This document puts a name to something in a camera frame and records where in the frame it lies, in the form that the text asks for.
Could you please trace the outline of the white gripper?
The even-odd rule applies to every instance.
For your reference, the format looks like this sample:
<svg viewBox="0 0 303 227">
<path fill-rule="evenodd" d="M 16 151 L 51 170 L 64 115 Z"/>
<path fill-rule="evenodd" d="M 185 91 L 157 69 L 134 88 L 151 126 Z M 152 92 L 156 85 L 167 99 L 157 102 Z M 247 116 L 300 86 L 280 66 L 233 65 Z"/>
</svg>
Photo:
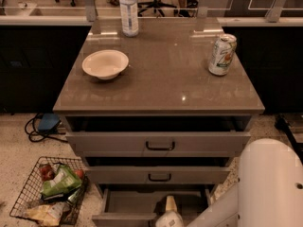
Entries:
<svg viewBox="0 0 303 227">
<path fill-rule="evenodd" d="M 155 227 L 184 227 L 182 217 L 176 212 L 177 205 L 173 196 L 167 196 L 167 212 L 156 222 Z"/>
</svg>

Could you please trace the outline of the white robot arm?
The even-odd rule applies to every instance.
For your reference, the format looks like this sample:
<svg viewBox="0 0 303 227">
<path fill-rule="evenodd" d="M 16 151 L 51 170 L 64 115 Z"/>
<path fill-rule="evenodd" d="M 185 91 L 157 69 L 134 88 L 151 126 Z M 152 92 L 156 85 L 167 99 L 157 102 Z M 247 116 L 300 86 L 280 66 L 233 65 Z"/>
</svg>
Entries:
<svg viewBox="0 0 303 227">
<path fill-rule="evenodd" d="M 275 139 L 247 145 L 238 181 L 189 224 L 172 197 L 155 227 L 303 227 L 303 165 L 289 146 Z"/>
</svg>

